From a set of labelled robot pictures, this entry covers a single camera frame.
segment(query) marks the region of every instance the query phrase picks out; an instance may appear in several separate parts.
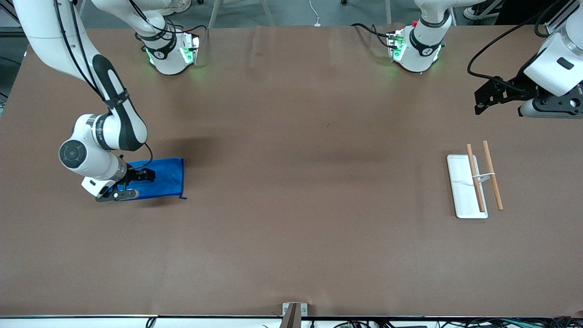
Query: blue towel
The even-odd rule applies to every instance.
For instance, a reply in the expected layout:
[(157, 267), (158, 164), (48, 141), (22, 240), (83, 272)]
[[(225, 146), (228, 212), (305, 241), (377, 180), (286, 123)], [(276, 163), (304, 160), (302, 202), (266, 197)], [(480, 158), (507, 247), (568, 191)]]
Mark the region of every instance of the blue towel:
[[(146, 162), (146, 160), (139, 160), (131, 162), (130, 165), (138, 166)], [(131, 200), (165, 196), (179, 196), (186, 199), (182, 197), (184, 192), (184, 160), (182, 158), (155, 159), (146, 168), (156, 171), (156, 180), (154, 182), (130, 182), (128, 189), (135, 189), (139, 192), (139, 196)]]

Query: floor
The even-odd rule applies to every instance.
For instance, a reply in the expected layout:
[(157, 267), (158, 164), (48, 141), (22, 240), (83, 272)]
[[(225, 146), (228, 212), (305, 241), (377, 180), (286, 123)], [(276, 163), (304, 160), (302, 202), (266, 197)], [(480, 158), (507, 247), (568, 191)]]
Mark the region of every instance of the floor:
[[(213, 9), (214, 0), (205, 0), (192, 6), (183, 13), (169, 16), (176, 24), (184, 26), (207, 25)], [(276, 25), (313, 25), (315, 16), (310, 9), (308, 0), (268, 0)], [(348, 26), (352, 23), (387, 24), (385, 0), (348, 0), (346, 6), (340, 0), (312, 0), (314, 9), (320, 16), (322, 26)], [(129, 28), (118, 18), (98, 10), (91, 0), (79, 0), (78, 11), (85, 27), (96, 28)], [(458, 25), (470, 25), (463, 15), (463, 8), (456, 8)], [(391, 0), (391, 18), (393, 22), (410, 23), (419, 18), (419, 9), (412, 0)], [(219, 11), (215, 28), (253, 27), (269, 25), (259, 0), (243, 0), (234, 4), (224, 5)], [(0, 10), (0, 27), (17, 26), (17, 23), (4, 11)], [(0, 37), (0, 56), (21, 62), (28, 42), (25, 38)], [(18, 73), (19, 66), (14, 62), (0, 58), (0, 115), (2, 114), (6, 96), (10, 94), (12, 84)]]

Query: metal bracket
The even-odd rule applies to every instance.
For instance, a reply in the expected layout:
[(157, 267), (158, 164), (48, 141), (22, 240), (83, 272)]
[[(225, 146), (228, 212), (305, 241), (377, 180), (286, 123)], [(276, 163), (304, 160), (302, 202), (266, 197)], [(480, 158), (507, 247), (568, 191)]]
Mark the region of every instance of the metal bracket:
[(301, 328), (301, 317), (308, 315), (308, 303), (283, 303), (282, 310), (283, 319), (279, 328)]
[(290, 307), (290, 305), (292, 304), (298, 304), (298, 306), (300, 307), (300, 313), (301, 316), (308, 316), (308, 303), (302, 303), (302, 302), (286, 302), (282, 304), (282, 316), (286, 315), (287, 309)]
[(583, 115), (583, 95), (580, 91), (579, 85), (571, 89), (565, 95), (557, 97), (547, 91), (541, 92), (539, 97), (535, 98), (533, 102), (533, 107), (536, 111), (541, 113), (560, 113), (564, 114), (564, 117), (576, 117)]
[[(499, 76), (495, 76), (494, 78), (503, 80)], [(474, 93), (476, 98), (476, 106), (474, 107), (476, 115), (482, 114), (488, 107), (495, 104), (504, 104), (513, 100), (525, 101), (538, 95), (537, 85), (524, 75), (524, 73), (518, 74), (507, 83), (523, 89), (526, 94), (519, 93), (511, 88), (506, 88), (506, 86), (493, 80), (488, 80)]]
[(156, 172), (148, 168), (141, 170), (129, 170), (128, 173), (116, 183), (110, 191), (103, 194), (101, 197), (95, 197), (98, 203), (103, 203), (106, 201), (122, 201), (138, 198), (140, 196), (139, 191), (135, 189), (129, 189), (128, 184), (132, 181), (150, 181), (154, 182), (156, 179)]

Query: white plate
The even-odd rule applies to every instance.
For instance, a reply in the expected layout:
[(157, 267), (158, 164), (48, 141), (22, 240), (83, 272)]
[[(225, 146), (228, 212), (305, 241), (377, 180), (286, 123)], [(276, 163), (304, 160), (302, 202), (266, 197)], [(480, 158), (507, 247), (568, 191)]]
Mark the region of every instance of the white plate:
[[(477, 166), (476, 155), (474, 155), (474, 163), (476, 164), (477, 174), (480, 174), (480, 169)], [(447, 155), (447, 167), (449, 169), (449, 180), (451, 182), (451, 191), (454, 195), (455, 216), (460, 219), (485, 219), (488, 217), (488, 209), (486, 212), (480, 212), (477, 204), (476, 192), (474, 191), (472, 170), (467, 155)], [(482, 191), (482, 200), (484, 207), (486, 207), (486, 199), (484, 198), (484, 190), (480, 184)]]

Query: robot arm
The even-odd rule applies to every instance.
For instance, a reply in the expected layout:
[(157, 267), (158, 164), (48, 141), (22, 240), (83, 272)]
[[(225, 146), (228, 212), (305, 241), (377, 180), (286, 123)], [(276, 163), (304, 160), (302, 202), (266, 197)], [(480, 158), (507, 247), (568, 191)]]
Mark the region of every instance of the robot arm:
[(542, 44), (538, 53), (508, 83), (486, 82), (475, 92), (476, 114), (513, 100), (525, 101), (520, 116), (583, 118), (583, 9), (569, 16)]
[(39, 58), (57, 71), (86, 81), (108, 107), (102, 115), (82, 115), (59, 150), (61, 163), (85, 176), (82, 186), (102, 197), (128, 176), (128, 165), (113, 149), (135, 151), (147, 139), (115, 68), (91, 43), (79, 15), (68, 0), (15, 0), (22, 28)]
[(483, 0), (415, 0), (421, 9), (421, 18), (416, 25), (389, 36), (391, 60), (412, 72), (423, 72), (437, 60), (441, 43), (451, 26), (449, 8), (474, 5)]
[(199, 38), (169, 26), (156, 9), (170, 0), (92, 0), (95, 6), (130, 25), (146, 45), (150, 63), (166, 75), (182, 72), (196, 61)]

